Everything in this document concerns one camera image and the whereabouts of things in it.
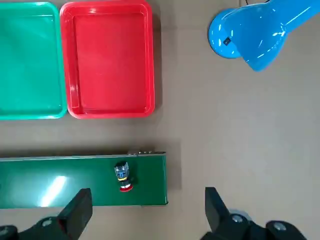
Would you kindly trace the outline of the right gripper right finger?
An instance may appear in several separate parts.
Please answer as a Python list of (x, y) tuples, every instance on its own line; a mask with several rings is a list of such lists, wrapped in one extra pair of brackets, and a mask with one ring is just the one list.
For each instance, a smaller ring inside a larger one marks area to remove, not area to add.
[(205, 215), (211, 231), (203, 240), (306, 240), (291, 223), (271, 220), (265, 227), (239, 213), (231, 213), (215, 187), (205, 188)]

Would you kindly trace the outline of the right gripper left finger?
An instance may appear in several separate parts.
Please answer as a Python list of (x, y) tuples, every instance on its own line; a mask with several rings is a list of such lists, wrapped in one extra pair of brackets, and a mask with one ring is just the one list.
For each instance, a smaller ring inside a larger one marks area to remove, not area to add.
[(19, 232), (14, 225), (2, 225), (2, 240), (78, 240), (93, 215), (90, 188), (82, 188), (57, 215), (39, 220)]

